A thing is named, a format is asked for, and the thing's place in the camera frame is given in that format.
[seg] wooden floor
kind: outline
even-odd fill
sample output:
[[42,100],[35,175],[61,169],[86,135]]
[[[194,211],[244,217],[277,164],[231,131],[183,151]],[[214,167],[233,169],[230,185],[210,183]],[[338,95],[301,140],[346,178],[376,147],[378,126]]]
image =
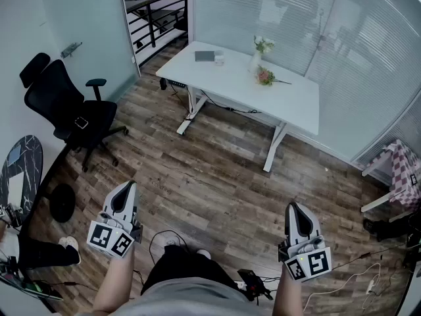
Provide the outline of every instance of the wooden floor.
[[[70,153],[51,181],[49,189],[65,182],[76,192],[76,210],[64,224],[52,220],[42,201],[30,226],[39,240],[58,242],[72,235],[80,245],[82,263],[71,267],[33,270],[32,278],[52,283],[76,281],[98,288],[109,260],[86,246],[91,220],[102,208],[105,196],[118,184],[134,179],[141,192],[139,220],[144,225],[143,242],[136,245],[135,268],[146,279],[153,263],[148,247],[151,237],[162,230],[180,233],[193,249],[209,250],[212,258],[238,280],[238,269],[252,269],[264,277],[280,275],[277,245],[284,238],[285,208],[291,200],[305,204],[320,219],[322,233],[332,248],[333,266],[369,251],[396,246],[401,240],[377,243],[362,228],[360,207],[384,195],[387,188],[357,169],[291,136],[278,148],[270,173],[262,170],[274,132],[273,128],[233,112],[207,104],[187,129],[176,133],[186,110],[172,89],[162,91],[156,70],[180,50],[180,43],[165,49],[142,68],[141,81],[119,102],[115,126],[130,129],[128,136],[116,134],[108,147],[120,160],[117,168],[101,151],[96,151],[89,171],[81,172],[83,152]],[[186,93],[179,93],[187,103]],[[366,214],[373,219],[390,217],[395,207],[383,205]],[[165,234],[155,238],[155,258],[163,253]],[[312,292],[339,288],[352,274],[373,263],[382,265],[378,286],[391,287],[366,309],[367,315],[394,315],[407,285],[409,272],[401,269],[402,250],[391,250],[360,259],[303,284],[303,303]],[[341,291],[315,296],[307,314],[360,315],[365,291],[376,274],[373,268],[353,278]],[[277,283],[267,285],[275,289]],[[83,286],[57,286],[63,302],[52,302],[63,315],[91,308],[95,292]],[[132,297],[141,283],[135,274]],[[269,315],[272,302],[264,297],[260,307]]]

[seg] phone on chair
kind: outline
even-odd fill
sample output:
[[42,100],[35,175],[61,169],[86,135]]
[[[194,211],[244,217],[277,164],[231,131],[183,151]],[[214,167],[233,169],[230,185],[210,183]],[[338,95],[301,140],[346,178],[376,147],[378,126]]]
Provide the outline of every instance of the phone on chair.
[[82,117],[78,117],[78,118],[74,121],[74,123],[75,123],[77,126],[79,126],[81,129],[84,129],[84,128],[86,128],[86,126],[87,126],[87,120],[86,120],[86,119],[84,119],[84,118],[82,118]]

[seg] white desk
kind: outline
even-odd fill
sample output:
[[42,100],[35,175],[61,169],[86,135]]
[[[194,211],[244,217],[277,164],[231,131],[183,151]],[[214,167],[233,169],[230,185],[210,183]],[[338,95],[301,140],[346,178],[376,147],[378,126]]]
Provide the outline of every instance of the white desk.
[[[216,66],[214,62],[195,62],[195,51],[215,50],[224,52],[223,66]],[[208,99],[202,95],[196,102],[195,88],[205,91],[209,97],[217,95],[279,119],[263,168],[269,172],[276,148],[291,125],[318,134],[318,84],[280,66],[262,62],[278,80],[291,83],[274,82],[272,86],[262,86],[247,71],[250,59],[249,55],[237,51],[195,41],[159,69],[157,76],[188,86],[190,114],[177,130],[179,134],[184,134],[190,120]]]

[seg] flower vase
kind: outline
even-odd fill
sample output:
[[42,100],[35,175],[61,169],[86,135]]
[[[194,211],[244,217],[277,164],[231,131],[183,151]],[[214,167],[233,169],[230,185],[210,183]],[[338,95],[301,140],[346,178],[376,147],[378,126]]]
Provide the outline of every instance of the flower vase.
[[248,71],[252,74],[257,74],[257,70],[259,69],[260,63],[262,62],[262,54],[260,51],[255,51],[255,54],[251,58],[249,62]]

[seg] chair headrest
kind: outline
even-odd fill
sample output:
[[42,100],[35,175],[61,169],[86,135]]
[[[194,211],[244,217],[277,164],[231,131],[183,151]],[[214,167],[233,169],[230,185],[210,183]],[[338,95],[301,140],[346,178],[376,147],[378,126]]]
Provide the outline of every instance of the chair headrest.
[[28,88],[49,63],[50,56],[45,53],[38,53],[19,74],[24,87]]

